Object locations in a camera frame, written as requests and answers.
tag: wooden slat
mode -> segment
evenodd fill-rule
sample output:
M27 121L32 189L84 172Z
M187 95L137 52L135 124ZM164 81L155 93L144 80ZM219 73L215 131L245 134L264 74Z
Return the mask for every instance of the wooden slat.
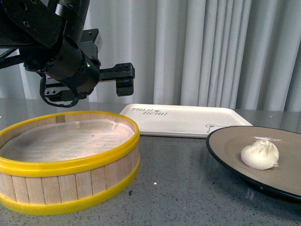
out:
M130 174L133 171L133 165L134 165L134 152L131 151L129 154L126 155L127 174Z
M55 117L51 117L51 118L42 119L42 120L37 121L38 126L46 126L46 125L55 124L55 123L56 123Z
M61 191L58 177L42 178L44 197L46 204L61 203Z
M55 117L56 123L66 122L65 115L60 115Z
M46 204L42 178L26 178L29 202L31 204Z
M12 176L2 173L2 181L4 184L6 197L8 197L10 200L17 201Z
M75 174L59 176L62 202L77 200Z
M4 184L3 184L3 180L2 180L2 173L0 173L0 194L3 196L6 196Z
M26 178L12 176L17 202L29 203Z
M92 196L92 182L90 171L84 171L75 174L77 195L79 199Z
M93 195L105 191L106 181L105 181L104 166L91 170L91 181L92 181Z
M91 114L91 119L109 119L112 120L112 116L108 114Z
M117 176L117 165L115 161L109 163L108 165L105 165L104 172L105 172L105 180L107 183L107 189L116 185L119 182Z
M123 158L118 159L116 161L116 166L118 181L121 181L128 175L126 157L124 156Z
M30 123L27 123L27 124L24 124L22 126L19 126L19 127L16 127L8 132L6 132L4 134L4 139L5 139L5 142L7 143L8 141L10 141L11 139L19 136L21 133L29 130L29 129L32 129L32 128L35 128L37 127L37 122L36 121L32 121Z

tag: curtain fold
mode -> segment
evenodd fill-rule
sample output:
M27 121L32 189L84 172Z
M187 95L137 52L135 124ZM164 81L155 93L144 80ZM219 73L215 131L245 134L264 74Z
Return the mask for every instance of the curtain fold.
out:
M301 111L301 1L91 0L91 28L101 68L131 62L136 79L132 96L104 82L82 101ZM40 98L39 82L2 69L0 97Z

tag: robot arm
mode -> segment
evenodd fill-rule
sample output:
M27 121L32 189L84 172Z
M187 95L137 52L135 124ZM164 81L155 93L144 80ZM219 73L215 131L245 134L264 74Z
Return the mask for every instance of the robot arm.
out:
M0 1L0 69L24 63L41 76L40 95L53 106L71 107L90 95L98 82L116 81L118 96L133 94L131 63L99 69L98 29L83 31L89 0ZM20 54L8 57L19 49ZM71 104L56 104L72 101Z

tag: gray countertop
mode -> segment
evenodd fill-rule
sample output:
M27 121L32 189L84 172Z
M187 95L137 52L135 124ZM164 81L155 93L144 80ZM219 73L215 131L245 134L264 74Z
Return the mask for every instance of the gray countertop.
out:
M81 101L62 109L42 100L0 99L0 129L51 113L119 113L125 106ZM301 133L300 113L236 112L255 126ZM42 217L18 214L0 205L0 225L301 225L301 204L253 190L211 156L204 139L141 136L139 150L136 179L112 199L87 210Z

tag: white tray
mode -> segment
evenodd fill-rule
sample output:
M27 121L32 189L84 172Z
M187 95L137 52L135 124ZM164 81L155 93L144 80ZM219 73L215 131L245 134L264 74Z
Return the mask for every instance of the white tray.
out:
M252 126L235 111L219 107L127 105L121 115L133 119L141 135L202 137L227 126Z

